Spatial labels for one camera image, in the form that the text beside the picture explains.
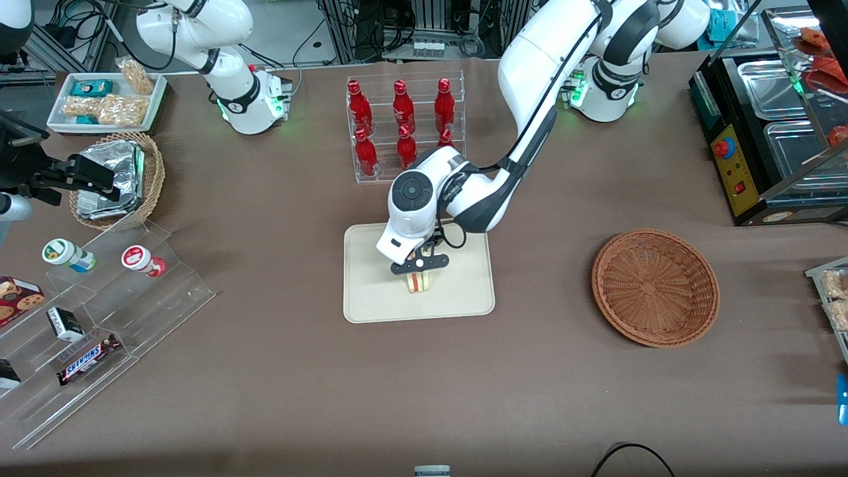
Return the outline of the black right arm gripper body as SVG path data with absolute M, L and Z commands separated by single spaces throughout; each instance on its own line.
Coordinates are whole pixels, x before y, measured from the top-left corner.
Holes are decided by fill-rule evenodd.
M 64 183 L 56 168 L 60 160 L 46 154 L 40 145 L 48 133 L 39 130 L 27 135 L 24 127 L 30 125 L 2 111 L 1 191 L 39 201 L 60 201 L 62 194 L 56 190 Z

